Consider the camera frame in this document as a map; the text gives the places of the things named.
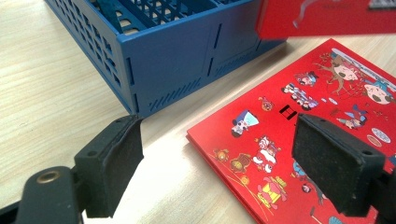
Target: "barcode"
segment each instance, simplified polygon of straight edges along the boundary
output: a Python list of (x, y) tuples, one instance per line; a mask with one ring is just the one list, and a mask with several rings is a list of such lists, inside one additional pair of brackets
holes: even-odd
[(370, 9), (396, 9), (396, 0), (371, 0)]

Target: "table top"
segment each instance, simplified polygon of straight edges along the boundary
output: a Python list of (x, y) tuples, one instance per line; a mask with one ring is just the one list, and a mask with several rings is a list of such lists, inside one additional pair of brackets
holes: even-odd
[[(0, 207), (25, 181), (74, 156), (114, 119), (128, 115), (43, 0), (0, 2)], [(115, 216), (85, 223), (254, 223), (186, 139), (198, 121), (329, 37), (286, 44), (144, 119), (145, 159)], [(333, 36), (396, 75), (396, 35)]]

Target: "blue basket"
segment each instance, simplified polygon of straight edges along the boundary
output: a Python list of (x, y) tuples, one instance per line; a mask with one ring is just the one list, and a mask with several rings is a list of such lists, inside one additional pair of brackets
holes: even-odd
[(130, 114), (147, 117), (284, 40), (255, 32), (260, 0), (46, 0)]

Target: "book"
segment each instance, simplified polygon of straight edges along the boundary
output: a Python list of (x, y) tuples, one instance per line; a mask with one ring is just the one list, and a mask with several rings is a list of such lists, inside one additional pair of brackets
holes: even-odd
[(262, 0), (256, 30), (263, 39), (396, 33), (394, 0)]
[(375, 223), (374, 208), (367, 217), (336, 211), (291, 156), (293, 136), (298, 114), (324, 118), (383, 152), (391, 173), (395, 83), (329, 39), (195, 124), (187, 138), (258, 223)]

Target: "red object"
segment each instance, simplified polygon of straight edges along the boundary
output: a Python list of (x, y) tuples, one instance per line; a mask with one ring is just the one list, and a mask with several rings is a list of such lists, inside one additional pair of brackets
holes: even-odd
[(368, 217), (338, 214), (295, 162), (294, 125), (299, 112), (327, 119), (384, 152), (390, 173), (395, 84), (395, 77), (330, 39), (193, 126), (187, 137), (259, 223), (374, 223), (374, 209)]
[(396, 3), (387, 0), (262, 0), (257, 32), (264, 39), (396, 33)]

